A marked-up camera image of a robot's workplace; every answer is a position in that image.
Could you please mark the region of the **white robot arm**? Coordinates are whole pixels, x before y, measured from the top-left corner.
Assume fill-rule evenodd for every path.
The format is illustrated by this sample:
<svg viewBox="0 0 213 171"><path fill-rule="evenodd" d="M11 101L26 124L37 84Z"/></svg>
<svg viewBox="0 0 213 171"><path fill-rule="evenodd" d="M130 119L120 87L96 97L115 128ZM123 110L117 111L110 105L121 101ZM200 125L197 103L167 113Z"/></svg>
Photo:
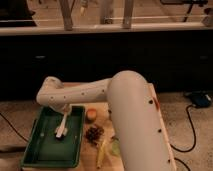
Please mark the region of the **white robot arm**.
<svg viewBox="0 0 213 171"><path fill-rule="evenodd" d="M168 139L149 83L134 71L65 87L56 77L44 80L36 101L59 112L74 103L106 102L119 140L124 171L172 171Z"/></svg>

